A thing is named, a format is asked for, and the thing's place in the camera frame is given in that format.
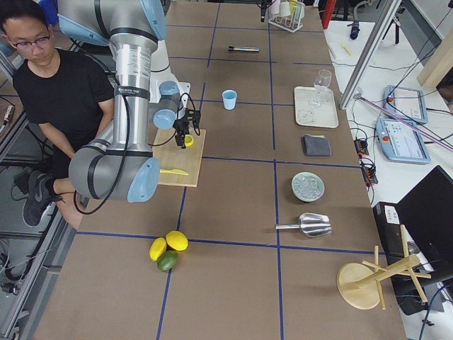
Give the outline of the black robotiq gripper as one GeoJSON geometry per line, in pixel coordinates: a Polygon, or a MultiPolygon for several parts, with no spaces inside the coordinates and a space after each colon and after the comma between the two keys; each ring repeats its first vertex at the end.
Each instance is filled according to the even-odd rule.
{"type": "Polygon", "coordinates": [[[175,120],[173,128],[176,130],[176,144],[182,149],[186,148],[185,135],[189,134],[189,124],[193,124],[193,130],[196,135],[200,135],[200,111],[185,109],[182,118],[175,120]]]}

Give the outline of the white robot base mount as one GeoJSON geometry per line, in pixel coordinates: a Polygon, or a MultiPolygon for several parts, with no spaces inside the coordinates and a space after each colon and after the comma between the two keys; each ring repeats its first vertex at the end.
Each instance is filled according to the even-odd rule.
{"type": "Polygon", "coordinates": [[[151,54],[151,76],[149,81],[150,103],[158,103],[161,92],[169,92],[171,87],[178,87],[180,94],[190,93],[190,83],[177,80],[171,71],[166,48],[166,41],[158,41],[157,49],[151,54]]]}

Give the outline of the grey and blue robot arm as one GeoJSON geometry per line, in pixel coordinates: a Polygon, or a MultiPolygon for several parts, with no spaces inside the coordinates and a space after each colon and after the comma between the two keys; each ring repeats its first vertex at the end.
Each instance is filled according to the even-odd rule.
{"type": "Polygon", "coordinates": [[[200,118],[186,105],[190,85],[171,72],[161,2],[61,1],[59,24],[70,38],[109,47],[116,66],[113,121],[71,160],[73,187],[87,198],[149,200],[160,175],[149,126],[174,129],[183,146],[189,123],[200,118]]]}

